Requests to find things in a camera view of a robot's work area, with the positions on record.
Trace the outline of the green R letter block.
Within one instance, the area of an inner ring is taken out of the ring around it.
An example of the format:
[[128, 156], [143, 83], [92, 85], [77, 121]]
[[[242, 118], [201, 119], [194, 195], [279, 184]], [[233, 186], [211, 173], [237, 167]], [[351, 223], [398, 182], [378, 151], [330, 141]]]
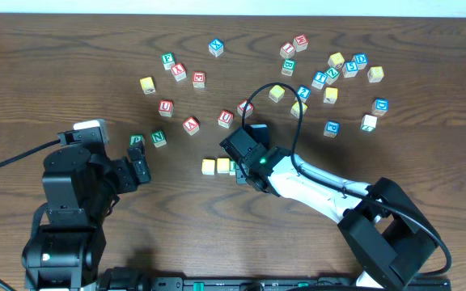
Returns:
[[229, 163], [230, 169], [229, 169], [229, 174], [230, 175], [236, 175], [236, 163], [235, 161], [231, 160]]

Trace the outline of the yellow O letter block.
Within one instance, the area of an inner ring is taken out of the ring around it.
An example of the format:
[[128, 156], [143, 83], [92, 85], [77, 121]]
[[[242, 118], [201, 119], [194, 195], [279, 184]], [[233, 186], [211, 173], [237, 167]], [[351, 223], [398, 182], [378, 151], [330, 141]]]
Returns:
[[229, 158], [218, 158], [216, 160], [216, 167], [218, 174], [230, 174], [230, 159]]

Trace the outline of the yellow C letter block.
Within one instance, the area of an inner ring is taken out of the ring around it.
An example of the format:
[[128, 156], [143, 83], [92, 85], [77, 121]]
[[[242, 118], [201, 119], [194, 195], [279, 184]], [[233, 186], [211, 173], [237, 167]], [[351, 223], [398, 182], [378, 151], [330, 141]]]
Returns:
[[214, 159], [203, 159], [201, 163], [201, 173], [203, 175], [214, 175], [215, 173], [215, 160]]

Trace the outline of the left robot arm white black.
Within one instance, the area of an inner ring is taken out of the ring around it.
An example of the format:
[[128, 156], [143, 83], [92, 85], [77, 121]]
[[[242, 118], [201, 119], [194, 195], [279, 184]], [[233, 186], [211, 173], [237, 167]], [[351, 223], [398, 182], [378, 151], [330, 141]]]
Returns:
[[80, 145], [48, 155], [42, 177], [47, 203], [34, 214], [22, 254], [26, 289], [78, 290], [95, 282], [106, 245], [104, 219], [121, 194], [149, 182], [142, 142], [117, 160]]

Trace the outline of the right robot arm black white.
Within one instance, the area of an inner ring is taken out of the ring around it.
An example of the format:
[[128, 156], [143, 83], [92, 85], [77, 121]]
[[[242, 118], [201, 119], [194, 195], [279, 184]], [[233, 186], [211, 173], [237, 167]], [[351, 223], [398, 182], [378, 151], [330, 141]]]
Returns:
[[336, 222], [362, 265], [358, 287], [403, 290], [421, 277], [438, 232], [402, 188], [390, 179], [354, 182], [320, 170], [289, 150], [261, 143], [228, 150], [248, 184], [259, 192], [301, 202]]

